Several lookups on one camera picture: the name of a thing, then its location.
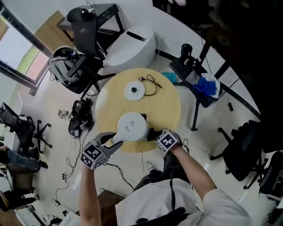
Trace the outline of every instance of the power strip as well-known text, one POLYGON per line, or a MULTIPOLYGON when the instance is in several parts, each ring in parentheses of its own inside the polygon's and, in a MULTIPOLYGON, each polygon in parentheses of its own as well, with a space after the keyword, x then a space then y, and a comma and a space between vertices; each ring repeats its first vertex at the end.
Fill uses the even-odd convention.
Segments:
POLYGON ((62 172, 62 180, 67 183, 66 173, 64 171, 62 172))

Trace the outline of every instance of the table top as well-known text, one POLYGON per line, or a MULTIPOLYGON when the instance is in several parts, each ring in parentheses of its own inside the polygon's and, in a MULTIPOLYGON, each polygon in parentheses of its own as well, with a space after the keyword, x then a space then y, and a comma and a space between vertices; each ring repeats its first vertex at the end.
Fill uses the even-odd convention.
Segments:
MULTIPOLYGON (((152 82, 143 81, 145 93, 155 91, 152 82)), ((96 102, 96 123, 99 132, 117 132, 120 117, 127 112, 138 112, 148 116, 149 127, 155 130, 177 128, 181 116, 181 103, 173 84, 161 73, 146 68, 135 68, 123 71, 111 78, 102 88, 96 102), (139 101, 129 101, 124 96, 124 88, 138 77, 151 74, 162 86, 153 96, 144 96, 139 101)), ((157 145, 146 139, 135 142, 125 142, 121 150, 126 152, 145 152, 153 150, 157 145)))
MULTIPOLYGON (((95 12, 98 18, 98 27, 101 27, 106 21, 108 21, 115 13, 118 12, 118 8, 116 4, 93 4, 91 8, 87 5, 82 6, 82 8, 86 8, 95 12)), ((67 20, 67 15, 57 23, 57 27, 60 30, 69 30, 72 31, 71 23, 67 20)))

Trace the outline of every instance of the white disc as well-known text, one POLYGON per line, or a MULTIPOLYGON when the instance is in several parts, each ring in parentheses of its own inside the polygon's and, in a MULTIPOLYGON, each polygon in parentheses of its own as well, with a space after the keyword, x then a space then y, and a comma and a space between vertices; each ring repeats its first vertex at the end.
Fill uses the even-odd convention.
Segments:
POLYGON ((139 101, 145 94, 145 86, 139 81, 128 83, 124 88, 124 95, 129 101, 139 101))
POLYGON ((118 134, 124 140, 138 141, 145 137, 147 130, 146 120, 137 112, 128 112, 119 119, 118 134))

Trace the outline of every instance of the glass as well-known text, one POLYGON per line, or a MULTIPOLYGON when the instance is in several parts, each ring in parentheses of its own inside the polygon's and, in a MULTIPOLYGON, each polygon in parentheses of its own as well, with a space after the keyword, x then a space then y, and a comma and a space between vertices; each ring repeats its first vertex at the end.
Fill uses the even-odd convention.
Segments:
POLYGON ((1 16, 0 60, 35 81, 48 59, 1 16))

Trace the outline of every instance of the blue cloth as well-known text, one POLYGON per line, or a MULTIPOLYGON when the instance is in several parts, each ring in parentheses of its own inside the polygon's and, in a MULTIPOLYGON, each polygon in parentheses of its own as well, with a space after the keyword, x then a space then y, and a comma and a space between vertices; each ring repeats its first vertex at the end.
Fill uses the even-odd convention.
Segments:
POLYGON ((10 148, 7 150, 9 163, 13 163, 15 165, 19 165, 21 167, 27 167, 31 170, 38 170, 40 169, 40 163, 38 160, 34 158, 25 158, 15 151, 12 151, 10 148))
POLYGON ((199 92, 203 93, 204 96, 209 97, 216 94, 216 83, 208 82, 205 78, 200 77, 197 85, 193 85, 193 88, 199 92))
POLYGON ((172 83, 177 82, 177 75, 174 72, 163 72, 162 73, 167 79, 169 79, 172 83))

